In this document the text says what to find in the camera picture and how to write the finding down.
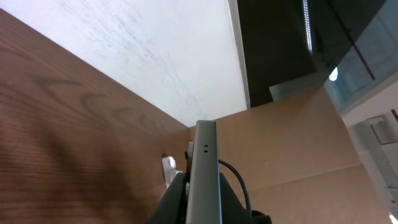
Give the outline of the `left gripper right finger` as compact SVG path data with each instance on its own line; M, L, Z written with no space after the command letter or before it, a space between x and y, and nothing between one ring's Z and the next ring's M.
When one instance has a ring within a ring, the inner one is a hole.
M242 206L223 173L220 172L220 196L223 224L250 224L252 218Z

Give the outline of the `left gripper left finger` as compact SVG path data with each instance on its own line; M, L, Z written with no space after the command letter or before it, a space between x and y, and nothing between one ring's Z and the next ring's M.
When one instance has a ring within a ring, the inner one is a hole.
M146 224L185 223L185 174L178 173Z

